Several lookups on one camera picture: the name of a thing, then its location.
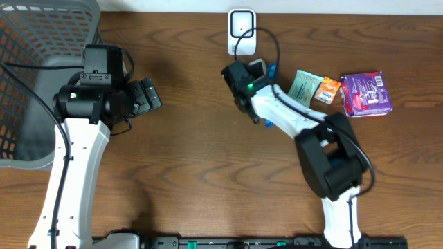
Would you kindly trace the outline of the blue snack bar wrapper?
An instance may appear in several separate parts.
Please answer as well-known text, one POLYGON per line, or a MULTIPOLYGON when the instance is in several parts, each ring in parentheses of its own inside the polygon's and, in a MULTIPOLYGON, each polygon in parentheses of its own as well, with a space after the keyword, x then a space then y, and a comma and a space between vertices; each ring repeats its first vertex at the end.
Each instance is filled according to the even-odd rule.
MULTIPOLYGON (((276 63, 275 62, 274 63, 270 63, 267 66, 267 77, 269 79, 273 80, 275 78, 275 72, 276 72, 276 63)), ((274 127, 274 126, 275 125, 271 121, 265 120, 265 127, 266 128, 271 128, 271 127, 274 127)))

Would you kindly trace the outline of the teal packet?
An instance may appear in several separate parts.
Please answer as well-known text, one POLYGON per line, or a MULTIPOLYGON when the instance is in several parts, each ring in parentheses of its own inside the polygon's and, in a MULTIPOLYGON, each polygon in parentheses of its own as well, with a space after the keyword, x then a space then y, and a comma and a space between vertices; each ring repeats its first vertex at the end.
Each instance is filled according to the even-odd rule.
POLYGON ((306 71, 297 70, 293 84, 289 89, 288 96, 303 106, 309 108, 317 88, 323 78, 306 71))

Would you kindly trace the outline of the orange tissue pocket pack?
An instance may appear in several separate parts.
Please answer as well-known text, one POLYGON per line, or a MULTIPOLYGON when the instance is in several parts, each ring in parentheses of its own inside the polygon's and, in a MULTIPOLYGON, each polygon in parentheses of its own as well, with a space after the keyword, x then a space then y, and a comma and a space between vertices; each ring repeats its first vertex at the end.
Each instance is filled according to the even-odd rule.
POLYGON ((334 101, 335 95, 340 89, 341 83, 329 77, 324 77, 318 89, 314 94, 314 98, 325 103, 331 104, 334 101))

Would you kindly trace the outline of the purple red tissue pack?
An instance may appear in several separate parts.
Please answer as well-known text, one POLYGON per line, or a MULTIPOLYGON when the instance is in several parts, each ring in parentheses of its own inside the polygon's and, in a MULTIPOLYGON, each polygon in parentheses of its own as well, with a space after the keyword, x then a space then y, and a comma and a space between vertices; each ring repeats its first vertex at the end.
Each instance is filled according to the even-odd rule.
POLYGON ((348 117, 383 116, 393 110, 383 73, 360 73, 340 78, 340 94, 348 117))

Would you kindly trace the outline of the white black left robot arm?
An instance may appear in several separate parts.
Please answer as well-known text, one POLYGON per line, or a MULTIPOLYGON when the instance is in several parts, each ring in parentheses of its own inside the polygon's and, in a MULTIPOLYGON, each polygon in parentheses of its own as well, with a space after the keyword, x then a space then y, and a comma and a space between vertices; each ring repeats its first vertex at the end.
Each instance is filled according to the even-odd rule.
POLYGON ((150 78, 130 82, 127 76, 80 73, 62 86, 49 111, 55 121, 53 165, 29 248, 139 247, 136 235, 93 242, 93 199, 113 126, 160 106, 150 78))

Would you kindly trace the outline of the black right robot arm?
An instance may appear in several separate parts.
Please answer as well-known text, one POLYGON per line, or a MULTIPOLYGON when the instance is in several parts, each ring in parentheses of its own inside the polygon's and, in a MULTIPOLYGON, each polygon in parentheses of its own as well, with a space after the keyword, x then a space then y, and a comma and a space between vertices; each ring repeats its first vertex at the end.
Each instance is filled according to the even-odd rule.
POLYGON ((363 174, 374 167, 358 144, 348 119, 311 110, 289 97, 259 68, 263 63, 233 62, 221 70, 238 109, 254 122, 271 121, 295 142, 302 174, 320 197, 323 236, 333 248, 355 248, 361 239, 356 199, 363 174))

